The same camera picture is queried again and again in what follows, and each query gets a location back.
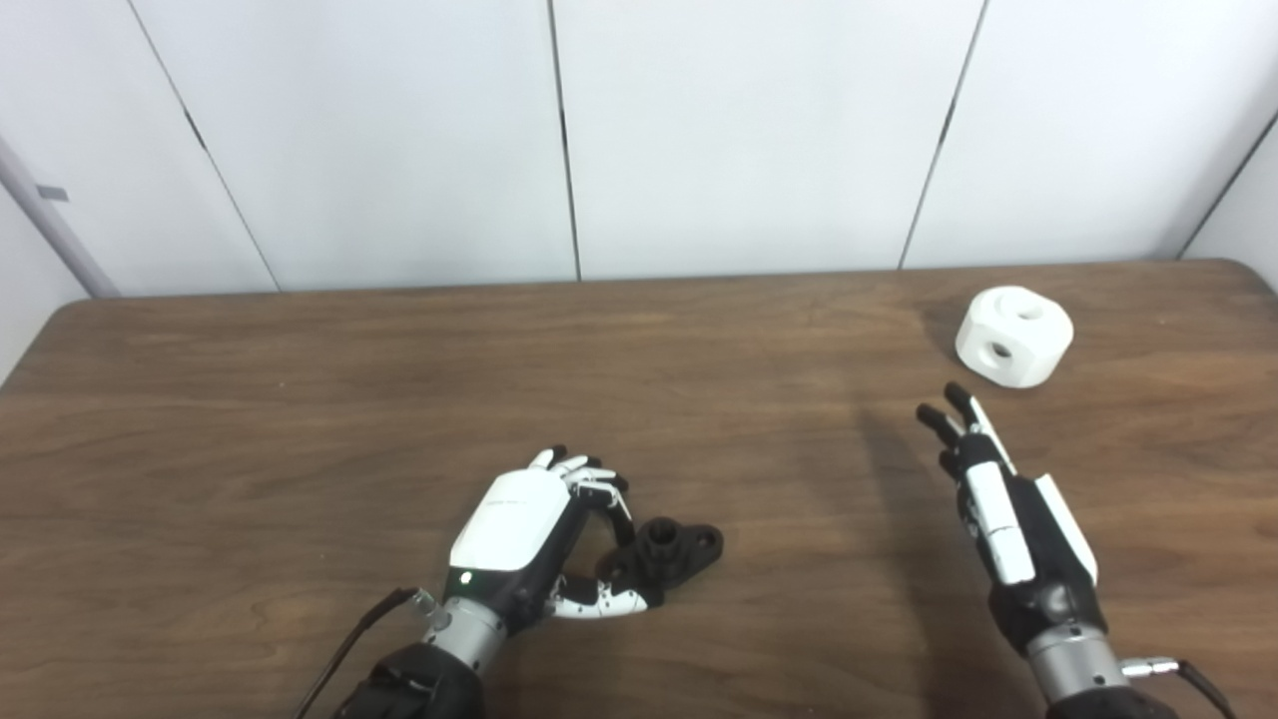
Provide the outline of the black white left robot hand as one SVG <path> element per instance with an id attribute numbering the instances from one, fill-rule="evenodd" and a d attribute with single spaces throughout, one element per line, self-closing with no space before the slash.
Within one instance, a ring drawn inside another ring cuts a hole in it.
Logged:
<path id="1" fill-rule="evenodd" d="M 569 456 L 562 444 L 541 450 L 527 467 L 498 474 L 452 541 L 443 599 L 491 610 L 507 637 L 547 617 L 603 619 L 663 607 L 659 587 L 565 568 L 593 513 L 611 524 L 620 549 L 633 545 L 627 490 L 629 481 L 599 458 Z"/>

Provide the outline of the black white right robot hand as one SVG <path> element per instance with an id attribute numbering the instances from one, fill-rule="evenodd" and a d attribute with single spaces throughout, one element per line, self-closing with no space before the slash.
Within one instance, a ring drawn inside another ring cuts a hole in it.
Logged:
<path id="1" fill-rule="evenodd" d="M 956 487 L 958 518 L 990 579 L 987 608 L 1013 651 L 1063 624 L 1105 633 L 1098 561 L 1051 474 L 1026 478 L 973 392 L 946 382 L 950 415 L 921 404 L 915 418 L 944 450 L 939 465 Z"/>

